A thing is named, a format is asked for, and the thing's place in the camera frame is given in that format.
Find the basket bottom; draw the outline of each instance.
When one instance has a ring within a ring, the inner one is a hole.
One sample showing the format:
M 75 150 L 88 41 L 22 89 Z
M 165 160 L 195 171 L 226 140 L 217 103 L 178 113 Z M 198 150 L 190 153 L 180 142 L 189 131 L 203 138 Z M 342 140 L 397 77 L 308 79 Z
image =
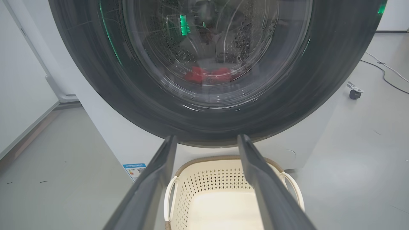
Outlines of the basket bottom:
M 191 202 L 189 230 L 263 230 L 253 190 L 208 191 Z

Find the blue and white sticker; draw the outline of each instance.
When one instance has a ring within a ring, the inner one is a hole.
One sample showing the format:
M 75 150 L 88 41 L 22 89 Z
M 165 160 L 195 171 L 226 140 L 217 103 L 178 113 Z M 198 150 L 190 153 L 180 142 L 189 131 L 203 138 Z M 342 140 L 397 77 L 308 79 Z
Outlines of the blue and white sticker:
M 141 175 L 142 171 L 146 169 L 145 164 L 130 164 L 130 165 L 123 165 L 128 175 L 132 178 L 133 182 L 135 182 L 139 175 Z

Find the floor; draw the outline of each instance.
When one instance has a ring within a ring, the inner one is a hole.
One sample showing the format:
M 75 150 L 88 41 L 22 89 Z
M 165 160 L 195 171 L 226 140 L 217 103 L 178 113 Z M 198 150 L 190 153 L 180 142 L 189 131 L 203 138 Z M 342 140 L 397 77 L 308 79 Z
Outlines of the floor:
M 409 34 L 376 34 L 368 51 L 409 76 Z M 318 230 L 407 229 L 409 94 L 365 63 L 351 81 L 361 98 L 345 87 L 307 164 L 289 172 Z M 102 229 L 131 185 L 86 112 L 64 110 L 0 175 L 0 229 Z
M 376 34 L 368 52 L 409 77 L 409 59 L 396 59 L 408 57 L 409 34 Z M 345 88 L 305 167 L 290 174 L 317 229 L 408 229 L 409 94 L 366 63 L 350 81 L 364 90 L 361 98 L 349 99 Z

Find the perforated basket wall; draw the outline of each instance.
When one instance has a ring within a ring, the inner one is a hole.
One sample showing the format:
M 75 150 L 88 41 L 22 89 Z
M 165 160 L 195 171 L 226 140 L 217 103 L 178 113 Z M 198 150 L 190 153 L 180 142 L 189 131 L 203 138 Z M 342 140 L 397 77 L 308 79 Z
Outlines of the perforated basket wall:
M 272 160 L 267 162 L 276 174 L 283 170 Z M 172 230 L 187 230 L 190 204 L 195 196 L 208 191 L 248 191 L 253 187 L 246 181 L 238 156 L 196 159 L 177 172 L 178 187 L 171 220 Z

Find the cable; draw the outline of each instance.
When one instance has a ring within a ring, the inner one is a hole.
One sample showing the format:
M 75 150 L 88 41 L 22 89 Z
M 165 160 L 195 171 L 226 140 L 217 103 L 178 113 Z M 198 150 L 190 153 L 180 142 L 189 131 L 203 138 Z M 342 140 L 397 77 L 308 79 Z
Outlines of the cable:
M 382 73 L 383 73 L 382 78 L 384 79 L 384 81 L 386 81 L 389 85 L 393 86 L 395 89 L 398 89 L 398 90 L 400 90 L 400 91 L 402 91 L 402 92 L 404 92 L 404 93 L 409 94 L 409 92 L 406 92 L 406 91 L 404 91 L 404 90 L 401 90 L 400 88 L 398 88 L 398 87 L 392 85 L 391 83 L 389 83 L 389 82 L 385 79 L 385 70 L 383 70 L 381 67 L 379 67 L 379 66 L 377 66 L 377 65 L 374 65 L 374 64 L 372 64 L 372 63 L 370 63 L 370 62 L 367 62 L 367 61 L 363 61 L 363 60 L 360 60 L 360 61 L 361 61 L 361 62 L 365 62 L 365 63 L 367 63 L 367 64 L 369 64 L 369 65 L 373 65 L 373 66 L 375 66 L 376 68 L 380 69 L 380 70 L 382 71 Z
M 409 80 L 406 79 L 406 78 L 404 78 L 402 75 L 400 75 L 400 73 L 398 73 L 396 70 L 392 69 L 392 68 L 389 67 L 387 64 L 381 62 L 381 61 L 380 61 L 379 59 L 377 59 L 374 55 L 372 55 L 372 54 L 370 54 L 370 53 L 368 53 L 368 52 L 366 52 L 366 51 L 365 51 L 365 53 L 369 54 L 369 56 L 371 56 L 371 57 L 373 57 L 375 60 L 377 60 L 377 61 L 378 61 L 378 64 L 382 64 L 382 65 L 386 66 L 388 69 L 392 70 L 394 73 L 396 73 L 398 76 L 400 76 L 403 80 L 405 80 L 406 82 L 409 83 Z

